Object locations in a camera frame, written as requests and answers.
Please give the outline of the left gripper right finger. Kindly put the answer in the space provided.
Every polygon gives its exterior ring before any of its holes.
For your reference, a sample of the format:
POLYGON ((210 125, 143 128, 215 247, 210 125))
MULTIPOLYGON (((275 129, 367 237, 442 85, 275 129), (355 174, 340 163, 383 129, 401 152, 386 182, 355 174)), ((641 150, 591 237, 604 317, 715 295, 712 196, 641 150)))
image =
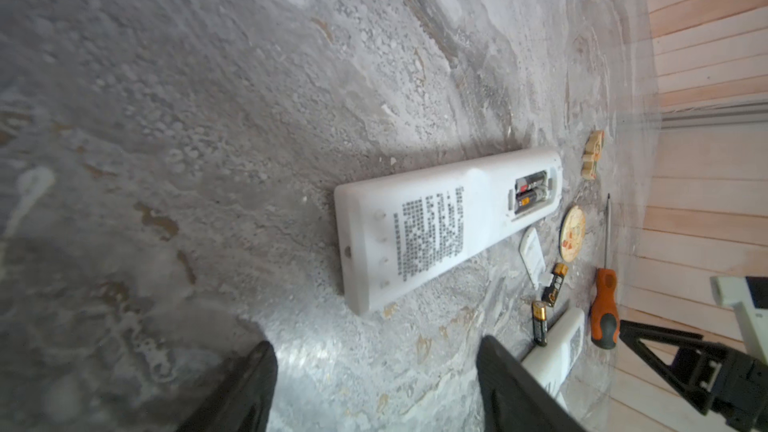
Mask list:
POLYGON ((476 367, 486 431, 584 430, 495 337, 481 339, 476 367))

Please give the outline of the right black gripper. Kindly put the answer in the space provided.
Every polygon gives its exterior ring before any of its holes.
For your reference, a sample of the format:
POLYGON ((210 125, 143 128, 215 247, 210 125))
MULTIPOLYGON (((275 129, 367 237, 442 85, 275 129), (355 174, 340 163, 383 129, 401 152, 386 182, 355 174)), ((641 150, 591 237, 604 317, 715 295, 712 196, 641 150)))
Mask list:
POLYGON ((700 334, 622 320, 619 338, 701 414, 725 419, 735 431, 767 429, 767 365, 700 334), (676 348, 666 364, 649 345, 676 348))

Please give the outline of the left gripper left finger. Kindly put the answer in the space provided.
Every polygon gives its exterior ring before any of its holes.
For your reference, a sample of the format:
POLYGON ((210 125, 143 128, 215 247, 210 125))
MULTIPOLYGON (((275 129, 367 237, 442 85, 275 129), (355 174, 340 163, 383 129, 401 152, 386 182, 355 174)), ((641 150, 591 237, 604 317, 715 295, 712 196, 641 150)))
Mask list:
POLYGON ((177 431, 265 431, 278 362, 268 341, 258 343, 177 431))

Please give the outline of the white remote control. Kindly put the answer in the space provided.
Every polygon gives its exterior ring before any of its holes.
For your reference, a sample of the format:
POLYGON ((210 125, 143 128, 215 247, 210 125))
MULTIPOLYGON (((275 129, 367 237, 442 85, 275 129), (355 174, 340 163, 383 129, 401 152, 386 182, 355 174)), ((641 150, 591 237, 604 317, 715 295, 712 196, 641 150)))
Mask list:
POLYGON ((584 312, 571 307, 548 331, 547 345, 535 346, 522 361, 525 370, 565 411, 562 386, 583 350, 584 330, 584 312))
POLYGON ((563 165, 542 147, 345 185, 334 190, 346 303, 379 310, 552 214, 563 165), (518 178, 546 171, 548 199, 514 211, 518 178))

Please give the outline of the orange handled screwdriver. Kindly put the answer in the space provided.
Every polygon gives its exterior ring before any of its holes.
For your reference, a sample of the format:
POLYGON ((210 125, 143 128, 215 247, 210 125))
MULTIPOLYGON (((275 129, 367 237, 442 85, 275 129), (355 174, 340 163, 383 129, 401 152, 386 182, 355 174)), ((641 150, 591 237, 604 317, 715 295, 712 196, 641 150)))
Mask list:
POLYGON ((596 296, 590 309, 591 341, 603 350, 613 350, 619 338, 620 319, 615 299, 617 274, 609 267, 611 257, 612 228, 611 196, 608 195, 605 207, 605 246, 604 264, 596 272, 596 296))

